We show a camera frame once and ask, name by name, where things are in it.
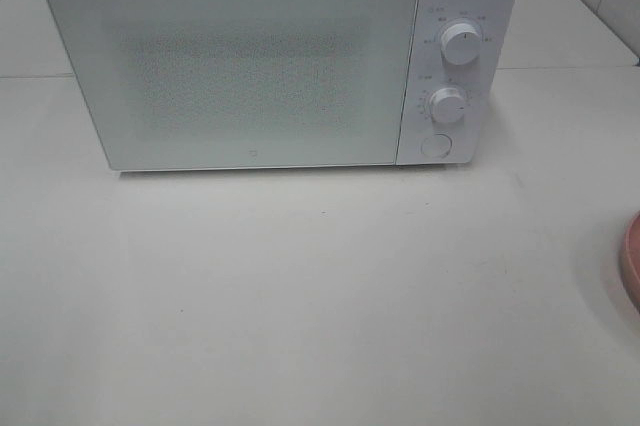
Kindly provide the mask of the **round white door button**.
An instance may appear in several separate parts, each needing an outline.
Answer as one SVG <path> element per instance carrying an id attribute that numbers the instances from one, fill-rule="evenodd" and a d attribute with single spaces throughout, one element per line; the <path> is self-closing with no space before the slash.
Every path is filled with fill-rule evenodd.
<path id="1" fill-rule="evenodd" d="M 452 140 L 446 134 L 433 134 L 426 137 L 420 147 L 422 155 L 431 159 L 447 157 L 452 149 Z"/>

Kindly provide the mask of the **pink round plate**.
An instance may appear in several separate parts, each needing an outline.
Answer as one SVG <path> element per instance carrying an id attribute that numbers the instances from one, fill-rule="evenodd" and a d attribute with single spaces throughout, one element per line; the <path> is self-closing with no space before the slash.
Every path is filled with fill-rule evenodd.
<path id="1" fill-rule="evenodd" d="M 639 311 L 639 213 L 628 221 L 619 248 L 619 275 L 624 290 Z"/>

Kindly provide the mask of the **white microwave door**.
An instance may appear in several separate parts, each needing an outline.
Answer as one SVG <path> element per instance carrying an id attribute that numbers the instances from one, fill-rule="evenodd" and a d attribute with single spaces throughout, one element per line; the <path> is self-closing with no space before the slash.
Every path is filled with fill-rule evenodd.
<path id="1" fill-rule="evenodd" d="M 47 0 L 116 171 L 387 165 L 416 0 Z"/>

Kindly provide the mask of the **lower white timer knob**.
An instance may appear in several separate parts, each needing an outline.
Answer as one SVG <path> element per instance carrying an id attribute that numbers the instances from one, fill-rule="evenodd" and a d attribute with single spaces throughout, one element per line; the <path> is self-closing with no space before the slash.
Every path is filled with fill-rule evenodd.
<path id="1" fill-rule="evenodd" d="M 467 98 L 457 87 L 443 87 L 435 91 L 428 100 L 431 119 L 438 124 L 453 124 L 465 114 Z"/>

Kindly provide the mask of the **upper white power knob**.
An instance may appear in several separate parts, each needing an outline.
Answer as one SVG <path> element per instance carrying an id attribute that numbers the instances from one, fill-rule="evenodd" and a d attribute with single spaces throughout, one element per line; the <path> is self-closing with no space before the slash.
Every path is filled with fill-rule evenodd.
<path id="1" fill-rule="evenodd" d="M 483 35 L 475 22 L 460 18 L 443 27 L 439 42 L 444 60 L 454 66 L 463 66 L 479 56 Z"/>

